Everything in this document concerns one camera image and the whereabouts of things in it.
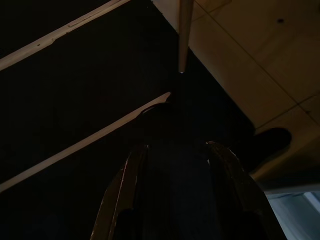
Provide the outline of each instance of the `black surface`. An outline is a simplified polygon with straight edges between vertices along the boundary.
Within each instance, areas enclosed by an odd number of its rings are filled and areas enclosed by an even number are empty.
[[[1,0],[0,59],[109,0]]]
[[[161,105],[0,194],[2,239],[87,240],[131,147],[173,139],[226,146],[249,120],[150,1],[131,0],[0,72],[4,181],[173,89]]]

